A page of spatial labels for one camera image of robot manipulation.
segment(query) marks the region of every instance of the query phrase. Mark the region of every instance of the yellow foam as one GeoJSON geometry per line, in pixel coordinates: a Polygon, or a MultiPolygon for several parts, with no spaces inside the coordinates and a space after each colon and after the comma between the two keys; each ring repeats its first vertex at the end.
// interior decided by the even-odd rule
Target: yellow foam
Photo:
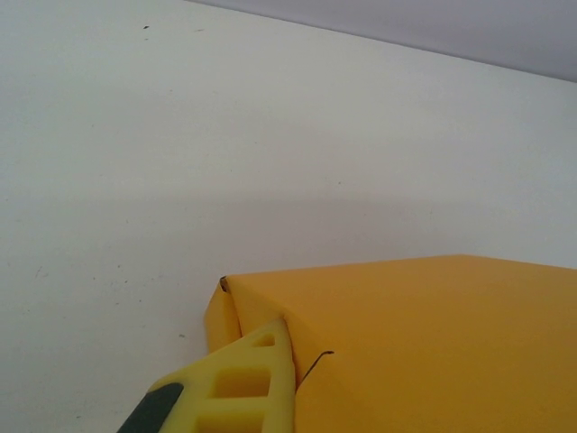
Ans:
{"type": "Polygon", "coordinates": [[[295,374],[281,319],[162,378],[150,392],[174,382],[184,390],[160,433],[293,432],[295,374]]]}
{"type": "Polygon", "coordinates": [[[286,320],[297,433],[577,431],[575,270],[445,256],[226,284],[243,335],[286,320]]]}

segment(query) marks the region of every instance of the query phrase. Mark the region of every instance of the white surface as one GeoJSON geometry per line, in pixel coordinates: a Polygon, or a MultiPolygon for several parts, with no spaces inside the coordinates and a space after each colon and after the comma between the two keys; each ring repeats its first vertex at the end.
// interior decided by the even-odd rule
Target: white surface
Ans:
{"type": "Polygon", "coordinates": [[[574,0],[197,1],[577,81],[574,0]]]}
{"type": "Polygon", "coordinates": [[[0,431],[115,431],[226,273],[577,266],[574,84],[176,0],[0,19],[0,431]]]}

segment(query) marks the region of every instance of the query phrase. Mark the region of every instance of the yellow foam packaging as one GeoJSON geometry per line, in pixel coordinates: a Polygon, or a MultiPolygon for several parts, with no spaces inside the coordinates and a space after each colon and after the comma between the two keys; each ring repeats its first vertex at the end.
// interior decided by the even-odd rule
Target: yellow foam packaging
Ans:
{"type": "Polygon", "coordinates": [[[575,270],[442,256],[227,276],[209,349],[276,318],[296,433],[577,431],[575,270]]]}

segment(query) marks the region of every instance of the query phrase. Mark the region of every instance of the yellow box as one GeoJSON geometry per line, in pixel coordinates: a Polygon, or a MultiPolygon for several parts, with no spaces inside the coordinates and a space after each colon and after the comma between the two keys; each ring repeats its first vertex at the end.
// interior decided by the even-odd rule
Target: yellow box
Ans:
{"type": "Polygon", "coordinates": [[[275,318],[297,433],[577,432],[575,270],[444,256],[227,276],[209,348],[275,318]]]}

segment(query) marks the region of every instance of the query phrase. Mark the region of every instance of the white wall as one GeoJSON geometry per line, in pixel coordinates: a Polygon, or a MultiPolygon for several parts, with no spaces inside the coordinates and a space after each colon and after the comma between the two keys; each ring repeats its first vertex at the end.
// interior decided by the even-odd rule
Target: white wall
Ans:
{"type": "Polygon", "coordinates": [[[574,0],[201,0],[577,81],[574,0]]]}

